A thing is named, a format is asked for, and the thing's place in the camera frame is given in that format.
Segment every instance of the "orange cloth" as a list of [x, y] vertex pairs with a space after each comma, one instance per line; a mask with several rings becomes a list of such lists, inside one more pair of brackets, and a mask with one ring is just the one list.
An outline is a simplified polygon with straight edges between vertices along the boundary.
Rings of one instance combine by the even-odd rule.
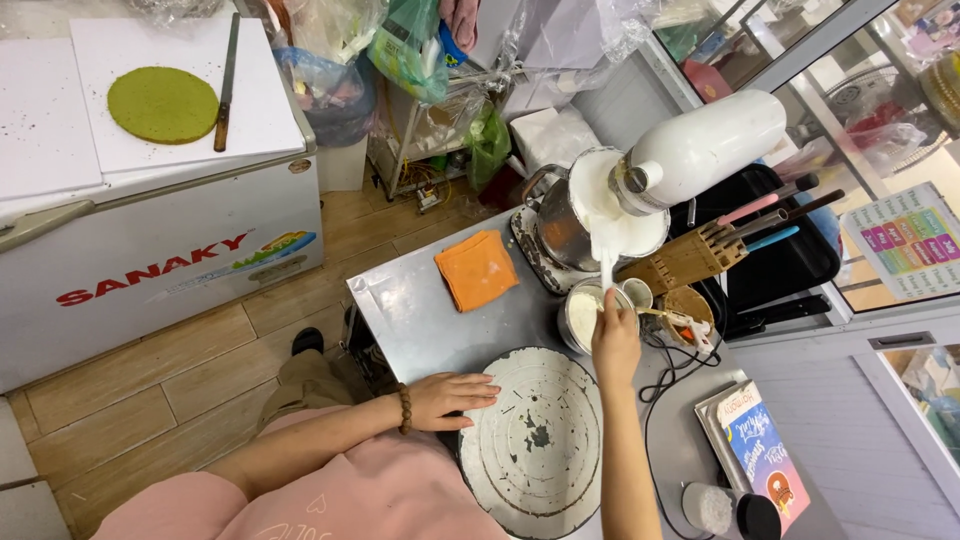
[[461, 313], [477, 309], [520, 283], [500, 231], [481, 231], [446, 248], [433, 260]]

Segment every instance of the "woman's left hand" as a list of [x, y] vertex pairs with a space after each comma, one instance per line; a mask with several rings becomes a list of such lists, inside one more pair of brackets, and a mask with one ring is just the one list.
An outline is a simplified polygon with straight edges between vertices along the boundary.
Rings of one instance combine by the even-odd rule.
[[410, 423], [420, 431], [453, 431], [473, 426], [465, 416], [444, 416], [455, 410], [483, 408], [496, 403], [499, 386], [482, 373], [435, 373], [410, 385]]

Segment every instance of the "hand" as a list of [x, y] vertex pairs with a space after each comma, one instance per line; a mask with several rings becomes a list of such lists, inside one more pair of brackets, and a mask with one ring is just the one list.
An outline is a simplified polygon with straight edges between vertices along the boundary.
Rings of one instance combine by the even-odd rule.
[[612, 288], [604, 295], [604, 310], [597, 310], [597, 324], [590, 345], [600, 389], [618, 385], [633, 388], [634, 372], [640, 362], [636, 314], [631, 309], [616, 308]]
[[435, 373], [410, 385], [410, 423], [414, 430], [452, 431], [473, 426], [465, 416], [448, 416], [454, 410], [483, 408], [496, 403], [499, 386], [482, 373]]

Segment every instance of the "knife handle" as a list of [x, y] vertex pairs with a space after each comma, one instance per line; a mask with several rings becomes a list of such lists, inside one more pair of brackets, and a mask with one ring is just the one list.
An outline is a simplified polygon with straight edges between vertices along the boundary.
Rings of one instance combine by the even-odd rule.
[[230, 104], [221, 103], [217, 111], [217, 133], [213, 136], [213, 151], [227, 150], [227, 127], [230, 124]]

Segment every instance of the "tile floor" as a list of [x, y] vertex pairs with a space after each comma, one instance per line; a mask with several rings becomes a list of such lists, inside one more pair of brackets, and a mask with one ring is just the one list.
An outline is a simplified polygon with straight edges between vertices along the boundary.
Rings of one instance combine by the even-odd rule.
[[479, 221], [464, 215], [467, 190], [454, 183], [451, 203], [423, 215], [412, 200], [388, 204], [369, 174], [363, 191], [322, 194], [322, 267], [8, 394], [74, 539], [151, 483], [250, 439], [294, 335], [317, 327], [338, 356], [344, 280]]

